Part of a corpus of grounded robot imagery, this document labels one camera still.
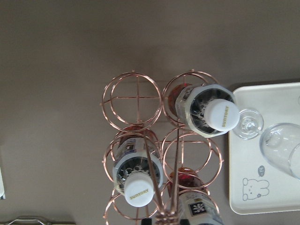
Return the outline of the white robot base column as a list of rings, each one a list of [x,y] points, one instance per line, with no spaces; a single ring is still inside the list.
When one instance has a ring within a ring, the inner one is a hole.
[[[3,183],[3,178],[2,178],[2,173],[0,170],[0,199],[5,200],[5,189],[4,189],[4,183]]]

